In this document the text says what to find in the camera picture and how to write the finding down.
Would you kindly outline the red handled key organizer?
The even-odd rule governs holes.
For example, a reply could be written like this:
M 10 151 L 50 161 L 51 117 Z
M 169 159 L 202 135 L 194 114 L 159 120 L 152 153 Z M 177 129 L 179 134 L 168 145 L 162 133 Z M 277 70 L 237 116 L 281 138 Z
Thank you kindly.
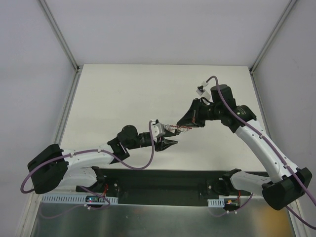
M 185 133 L 191 130 L 191 127 L 188 126 L 179 126 L 179 125 L 171 125 L 171 124 L 164 124 L 164 129 L 172 132 L 172 133 Z

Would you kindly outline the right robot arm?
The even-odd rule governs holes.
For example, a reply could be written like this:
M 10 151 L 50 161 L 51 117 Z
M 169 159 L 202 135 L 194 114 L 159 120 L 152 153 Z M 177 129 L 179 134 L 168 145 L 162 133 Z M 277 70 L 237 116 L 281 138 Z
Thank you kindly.
M 210 90 L 212 101 L 194 99 L 189 110 L 177 122 L 178 126 L 205 127 L 208 120 L 219 120 L 240 138 L 255 154 L 267 176 L 233 169 L 213 185 L 214 192 L 228 196 L 238 190 L 260 195 L 275 210 L 281 210 L 304 194 L 312 173 L 293 163 L 263 131 L 255 114 L 246 106 L 236 105 L 232 90 L 226 84 Z

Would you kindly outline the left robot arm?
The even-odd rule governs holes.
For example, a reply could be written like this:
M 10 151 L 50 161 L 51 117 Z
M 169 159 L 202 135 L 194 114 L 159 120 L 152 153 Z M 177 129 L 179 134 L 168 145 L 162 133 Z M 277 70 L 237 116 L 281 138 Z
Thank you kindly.
M 85 187 L 93 192 L 104 188 L 105 178 L 101 169 L 107 165 L 121 163 L 134 169 L 125 161 L 130 150 L 150 147 L 151 154 L 164 151 L 177 144 L 171 137 L 180 134 L 177 127 L 170 128 L 160 122 L 149 123 L 149 131 L 138 133 L 136 127 L 127 125 L 104 146 L 84 151 L 64 150 L 51 144 L 27 165 L 32 181 L 32 191 L 46 194 L 56 188 Z

